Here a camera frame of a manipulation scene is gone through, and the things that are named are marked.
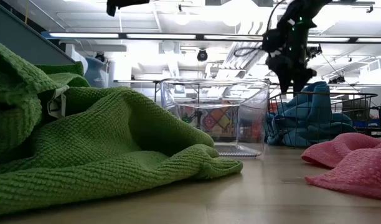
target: ceiling light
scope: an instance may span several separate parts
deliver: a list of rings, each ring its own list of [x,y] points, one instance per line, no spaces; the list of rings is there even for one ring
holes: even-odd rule
[[[192,46],[180,46],[180,50],[196,52],[199,48]]]
[[[191,15],[188,11],[178,11],[176,13],[175,21],[179,25],[186,25],[191,20]]]
[[[349,40],[350,38],[348,37],[308,37],[309,43],[343,43]]]
[[[237,26],[240,23],[240,19],[237,18],[237,16],[225,16],[223,19],[223,23],[227,26]]]
[[[127,34],[128,39],[194,40],[193,34]]]
[[[365,43],[381,43],[381,38],[366,38],[359,37],[357,43],[365,42]]]
[[[205,40],[242,40],[242,41],[262,41],[260,35],[204,35]]]
[[[104,33],[50,33],[51,37],[55,38],[91,38],[91,39],[118,39],[118,34],[104,34]]]
[[[307,44],[307,47],[319,47],[319,44]]]

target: tag on towel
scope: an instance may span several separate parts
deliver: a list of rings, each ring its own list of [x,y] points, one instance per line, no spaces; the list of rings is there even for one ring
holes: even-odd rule
[[[63,94],[69,86],[55,90],[54,96],[47,103],[48,114],[54,118],[64,118],[66,114],[66,96]]]

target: pink towel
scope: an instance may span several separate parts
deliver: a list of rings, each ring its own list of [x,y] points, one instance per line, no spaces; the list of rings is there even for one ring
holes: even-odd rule
[[[301,158],[333,168],[323,175],[306,177],[308,183],[381,199],[381,140],[364,134],[341,134],[333,141],[309,147]]]

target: wall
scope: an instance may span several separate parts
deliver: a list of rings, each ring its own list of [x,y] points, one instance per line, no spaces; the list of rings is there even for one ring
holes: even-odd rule
[[[33,64],[68,65],[74,61],[0,6],[0,43]]]

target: fluorescent light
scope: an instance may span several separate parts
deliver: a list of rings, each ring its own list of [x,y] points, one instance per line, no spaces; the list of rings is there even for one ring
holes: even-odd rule
[[[321,42],[348,42],[350,38],[348,37],[308,37],[308,42],[315,42],[315,43],[321,43]]]
[[[319,47],[319,44],[307,44],[307,47]]]
[[[381,38],[359,37],[358,40],[357,40],[357,43],[358,42],[368,42],[368,43],[376,42],[376,43],[381,43]]]
[[[120,83],[154,83],[152,80],[115,80]]]
[[[205,40],[243,40],[243,41],[262,41],[260,35],[204,35]]]
[[[194,34],[127,34],[128,39],[174,39],[189,40],[196,39]]]
[[[199,48],[198,47],[191,47],[191,46],[180,46],[180,50],[189,50],[196,52]]]
[[[56,38],[107,38],[118,39],[118,34],[103,34],[103,33],[50,33],[51,37]]]
[[[191,20],[191,15],[188,11],[177,11],[175,21],[179,25],[186,25]]]

